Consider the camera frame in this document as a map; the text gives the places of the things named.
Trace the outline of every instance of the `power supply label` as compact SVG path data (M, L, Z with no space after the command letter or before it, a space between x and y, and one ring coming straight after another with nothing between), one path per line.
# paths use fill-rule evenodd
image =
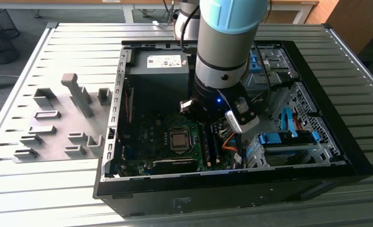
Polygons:
M173 199L173 207L178 209L186 209L190 207L192 200L192 197L176 198Z
M150 55L148 68L181 68L181 55Z

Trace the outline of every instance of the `black cable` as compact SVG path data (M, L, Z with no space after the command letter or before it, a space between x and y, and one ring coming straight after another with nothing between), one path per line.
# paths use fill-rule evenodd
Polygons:
M173 2L173 4L172 4L170 13L169 13L168 19L166 19L168 25L164 26L164 27L168 27L168 26L170 25L170 22L172 22L172 20L173 20L173 14L174 14L174 2Z
M193 10L193 13L189 15L186 21L185 21L185 25L184 25L184 28L182 28L182 32L181 32L181 40L180 40L180 44L181 44L181 50L184 51L185 50L185 47L184 47L184 39L185 39L185 32L186 32L186 27L188 27L188 24L194 16L194 14L197 13L197 11L200 10L200 6L197 6L197 8Z
M264 95L265 93L267 93L267 91L263 91L263 92L251 100L251 102L255 103L257 100L261 101L261 97L263 97L263 95Z
M165 6L165 8L166 8L168 14L170 14L170 11L169 11L169 7L168 7L166 0L162 0L162 2L164 2L164 6Z
M265 61L264 61L263 54L261 54L261 51L260 51L260 48L259 48L259 45L257 45L257 42L256 42L256 41L255 41L255 47L256 47L256 50L257 50L257 52L259 52L259 57L260 57L260 61L261 61L263 69L264 69L264 73L265 73L265 79L267 79L267 84L268 84L268 96L267 96L267 100L268 100L268 102L269 102L269 101L271 101L271 94L272 94L272 84L271 84L271 79L269 79L268 70L267 70L267 67L265 67Z
M271 16L271 13L272 13L272 0L269 0L269 13L268 13L268 17L267 17L267 19L265 19L265 23L267 23L267 21L268 21L268 19L269 19L269 16Z
M166 16L166 13L168 13L168 12L165 12L164 15L161 16L161 18L158 19L157 17L150 16L149 14L146 14L141 9L138 9L138 11L141 11L141 13L142 13L146 17L156 19L158 22L164 19L164 17Z

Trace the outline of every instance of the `green circuit board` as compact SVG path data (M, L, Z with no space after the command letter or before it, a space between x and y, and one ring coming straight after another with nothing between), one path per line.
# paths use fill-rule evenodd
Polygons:
M186 119L182 114L142 116L137 136L137 143L125 147L125 169L122 169L125 176L158 174L154 171L158 160L193 160L197 164L193 172L232 168L235 151L224 150L216 165L208 162L207 148L203 147L207 145L203 127L200 123Z
M200 124L188 120L182 114L142 116L138 127L138 143L125 147L126 173L129 175L153 174L157 160L194 159L199 171L204 167ZM184 150L174 151L174 135L185 132L188 144Z

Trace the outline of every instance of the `white sticker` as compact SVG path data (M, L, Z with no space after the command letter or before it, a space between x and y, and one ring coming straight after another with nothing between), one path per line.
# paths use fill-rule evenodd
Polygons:
M239 163L241 164L243 157L240 156L240 154L236 153L235 159L236 159L236 161L239 161Z
M150 55L148 57L148 68L180 68L181 55Z

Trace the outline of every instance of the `robotic arm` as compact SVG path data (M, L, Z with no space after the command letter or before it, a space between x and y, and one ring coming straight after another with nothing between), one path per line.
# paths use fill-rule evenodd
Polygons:
M201 1L194 91L192 99L181 102L181 112L213 122L227 117L236 133L260 123L240 81L267 9L268 0Z

